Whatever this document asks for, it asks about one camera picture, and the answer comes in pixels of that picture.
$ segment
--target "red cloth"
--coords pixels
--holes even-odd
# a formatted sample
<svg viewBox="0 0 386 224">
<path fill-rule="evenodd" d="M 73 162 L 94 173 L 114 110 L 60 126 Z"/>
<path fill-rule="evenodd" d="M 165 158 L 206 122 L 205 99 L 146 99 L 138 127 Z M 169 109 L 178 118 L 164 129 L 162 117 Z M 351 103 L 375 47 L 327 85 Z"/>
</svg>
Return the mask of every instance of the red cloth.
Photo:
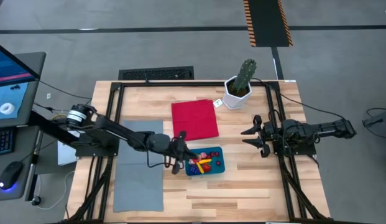
<svg viewBox="0 0 386 224">
<path fill-rule="evenodd" d="M 172 103 L 173 135 L 186 131 L 186 141 L 219 136 L 212 100 Z"/>
</svg>

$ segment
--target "computer monitor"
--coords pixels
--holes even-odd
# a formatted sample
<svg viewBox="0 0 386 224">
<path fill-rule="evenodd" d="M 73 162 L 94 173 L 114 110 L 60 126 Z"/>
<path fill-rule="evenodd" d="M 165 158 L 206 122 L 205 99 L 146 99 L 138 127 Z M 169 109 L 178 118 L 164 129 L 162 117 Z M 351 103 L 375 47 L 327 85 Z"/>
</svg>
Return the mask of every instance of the computer monitor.
<svg viewBox="0 0 386 224">
<path fill-rule="evenodd" d="M 0 46 L 0 86 L 39 80 L 39 75 Z"/>
</svg>

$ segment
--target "white hexagonal pot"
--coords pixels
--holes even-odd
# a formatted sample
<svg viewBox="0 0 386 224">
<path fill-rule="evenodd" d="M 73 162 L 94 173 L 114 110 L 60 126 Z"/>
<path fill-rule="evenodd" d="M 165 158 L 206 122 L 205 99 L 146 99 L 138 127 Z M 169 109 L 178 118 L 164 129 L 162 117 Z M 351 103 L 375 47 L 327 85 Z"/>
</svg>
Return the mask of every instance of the white hexagonal pot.
<svg viewBox="0 0 386 224">
<path fill-rule="evenodd" d="M 237 78 L 237 76 L 233 76 L 229 80 L 224 82 L 225 92 L 224 92 L 224 96 L 223 96 L 223 103 L 231 110 L 241 109 L 242 106 L 244 106 L 245 101 L 247 101 L 248 97 L 252 94 L 252 88 L 250 87 L 249 83 L 248 83 L 249 92 L 245 96 L 238 97 L 238 96 L 234 96 L 234 95 L 230 94 L 229 90 L 227 88 L 227 84 L 230 81 L 235 80 L 236 78 Z"/>
</svg>

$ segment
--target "black cable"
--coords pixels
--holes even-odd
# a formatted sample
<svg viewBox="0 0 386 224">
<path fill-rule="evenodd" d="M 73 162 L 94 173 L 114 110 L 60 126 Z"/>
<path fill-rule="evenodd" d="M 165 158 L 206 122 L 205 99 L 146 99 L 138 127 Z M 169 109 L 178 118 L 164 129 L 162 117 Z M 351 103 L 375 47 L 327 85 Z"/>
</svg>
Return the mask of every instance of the black cable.
<svg viewBox="0 0 386 224">
<path fill-rule="evenodd" d="M 166 168 L 168 168 L 169 166 L 173 166 L 173 164 L 170 163 L 171 159 L 169 158 L 169 162 L 166 161 L 166 156 L 163 156 L 163 160 L 164 162 L 160 162 L 160 163 L 157 163 L 157 164 L 154 164 L 152 166 L 150 166 L 150 159 L 149 159 L 149 149 L 145 146 L 145 144 L 138 140 L 137 138 L 135 138 L 134 136 L 130 136 L 132 139 L 134 139 L 135 141 L 137 141 L 141 146 L 143 146 L 144 150 L 146 151 L 147 153 L 147 166 L 149 168 L 153 168 L 153 167 L 156 167 L 156 166 L 159 166 L 159 165 L 165 165 Z"/>
<path fill-rule="evenodd" d="M 269 111 L 269 113 L 268 113 L 268 116 L 269 116 L 269 121 L 271 121 L 271 120 L 272 120 L 272 119 L 270 118 L 270 114 L 271 114 L 273 111 L 277 113 L 278 119 L 279 119 L 280 121 L 282 121 L 282 118 L 281 118 L 280 112 L 278 112 L 278 110 L 276 110 L 276 109 L 272 109 L 272 110 L 270 110 L 270 111 Z"/>
<path fill-rule="evenodd" d="M 39 152 L 39 151 L 41 151 L 42 149 L 45 149 L 46 147 L 50 146 L 51 144 L 55 143 L 56 141 L 57 141 L 57 140 L 54 140 L 54 141 L 52 141 L 51 143 L 47 144 L 46 146 L 41 147 L 40 149 L 38 149 L 38 150 L 36 150 L 36 151 L 34 151 L 34 152 L 29 153 L 29 154 L 26 155 L 23 159 L 21 159 L 20 162 L 22 162 L 24 159 L 28 158 L 29 156 L 31 156 L 31 155 L 34 154 L 35 152 Z"/>
<path fill-rule="evenodd" d="M 369 112 L 372 111 L 372 110 L 386 110 L 386 108 L 369 108 L 369 109 L 367 109 L 367 115 L 370 116 L 370 117 L 372 117 L 372 115 L 371 115 Z M 364 121 L 362 122 L 362 124 L 363 124 L 364 127 L 365 127 L 371 134 L 373 134 L 374 136 L 377 136 L 377 137 L 386 139 L 386 136 L 381 136 L 381 135 L 379 135 L 379 134 L 374 133 L 373 131 L 371 131 L 371 130 L 364 124 Z"/>
<path fill-rule="evenodd" d="M 37 102 L 34 102 L 34 105 L 39 106 L 45 110 L 49 110 L 51 113 L 53 113 L 54 111 L 68 111 L 68 110 L 58 110 L 58 109 L 52 108 L 51 106 L 42 106 Z"/>
<path fill-rule="evenodd" d="M 311 155 L 307 155 L 310 159 L 312 159 L 313 161 L 315 161 L 317 163 L 317 166 L 319 167 L 319 164 L 318 164 L 318 161 L 317 159 L 315 159 L 313 156 Z"/>
<path fill-rule="evenodd" d="M 372 117 L 372 115 L 369 113 L 372 110 L 386 110 L 386 108 L 369 108 L 367 109 L 367 115 Z"/>
<path fill-rule="evenodd" d="M 376 133 L 374 133 L 373 131 L 371 131 L 367 126 L 364 126 L 371 134 L 373 134 L 374 136 L 378 136 L 378 137 L 380 137 L 380 138 L 385 138 L 386 139 L 386 136 L 381 136 L 381 135 L 379 135 L 379 134 L 376 134 Z"/>
<path fill-rule="evenodd" d="M 65 207 L 66 207 L 67 219 L 69 219 L 70 218 L 70 214 L 68 214 L 67 203 L 66 203 Z"/>
<path fill-rule="evenodd" d="M 318 133 L 315 133 L 316 137 L 314 138 L 314 143 L 318 144 L 321 141 L 321 138 L 319 137 Z"/>
<path fill-rule="evenodd" d="M 52 88 L 54 88 L 57 91 L 60 91 L 60 92 L 65 93 L 67 95 L 70 95 L 70 96 L 74 96 L 74 97 L 81 98 L 81 99 L 87 99 L 87 100 L 91 100 L 92 99 L 92 97 L 77 96 L 77 95 L 74 95 L 74 94 L 71 94 L 71 93 L 67 93 L 66 91 L 63 91 L 63 90 L 58 89 L 58 88 L 56 88 L 56 87 L 54 87 L 52 85 L 49 85 L 48 83 L 43 82 L 42 80 L 39 80 L 39 82 L 42 83 L 42 84 L 45 84 L 45 85 L 47 85 L 49 87 L 52 87 Z"/>
<path fill-rule="evenodd" d="M 294 128 L 294 127 L 297 127 L 297 125 L 292 125 L 292 126 L 289 126 L 287 127 L 285 130 L 284 130 L 284 133 L 282 134 L 282 150 L 285 151 L 285 149 L 288 149 L 288 153 L 285 153 L 284 155 L 287 156 L 287 157 L 290 157 L 292 155 L 292 150 L 290 148 L 290 145 L 287 143 L 287 141 L 285 140 L 285 133 L 288 131 L 288 129 L 290 128 Z"/>
<path fill-rule="evenodd" d="M 89 185 L 91 183 L 91 174 L 92 174 L 93 162 L 94 162 L 94 157 L 92 157 L 91 165 L 90 165 L 90 168 L 89 168 L 88 185 L 86 186 L 85 199 L 88 196 Z"/>
<path fill-rule="evenodd" d="M 313 109 L 313 110 L 316 110 L 316 111 L 319 111 L 319 112 L 323 112 L 323 113 L 335 115 L 335 116 L 337 116 L 337 117 L 340 117 L 342 120 L 346 120 L 343 116 L 341 116 L 341 115 L 339 115 L 339 114 L 337 114 L 337 113 L 333 113 L 333 112 L 330 112 L 330 111 L 321 110 L 321 109 L 318 109 L 318 108 L 315 108 L 315 107 L 306 105 L 306 104 L 304 104 L 304 103 L 300 103 L 300 102 L 298 102 L 298 101 L 296 101 L 296 100 L 290 99 L 290 98 L 286 97 L 285 95 L 283 95 L 282 93 L 280 93 L 280 91 L 278 91 L 278 90 L 276 90 L 275 88 L 273 88 L 271 85 L 269 85 L 269 84 L 263 82 L 262 80 L 260 80 L 260 79 L 258 79 L 258 78 L 253 78 L 253 77 L 252 77 L 252 79 L 260 81 L 263 85 L 266 85 L 266 86 L 270 87 L 272 90 L 276 91 L 278 94 L 282 95 L 282 96 L 283 96 L 285 99 L 287 99 L 287 100 L 290 100 L 290 101 L 292 101 L 292 102 L 298 103 L 298 104 L 300 104 L 300 105 L 302 105 L 302 106 L 308 107 L 308 108 L 310 108 L 310 109 Z"/>
</svg>

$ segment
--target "blue light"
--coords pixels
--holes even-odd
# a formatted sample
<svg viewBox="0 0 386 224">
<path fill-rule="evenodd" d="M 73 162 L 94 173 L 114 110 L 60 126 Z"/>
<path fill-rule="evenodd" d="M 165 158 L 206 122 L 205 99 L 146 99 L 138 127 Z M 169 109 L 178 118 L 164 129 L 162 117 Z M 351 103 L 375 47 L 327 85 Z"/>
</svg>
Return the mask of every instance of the blue light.
<svg viewBox="0 0 386 224">
<path fill-rule="evenodd" d="M 16 189 L 16 188 L 17 188 L 17 182 L 14 183 L 14 185 L 13 185 L 10 189 L 6 189 L 6 190 L 1 189 L 1 191 L 4 192 L 4 193 L 10 193 L 10 192 L 12 192 L 14 189 Z"/>
</svg>

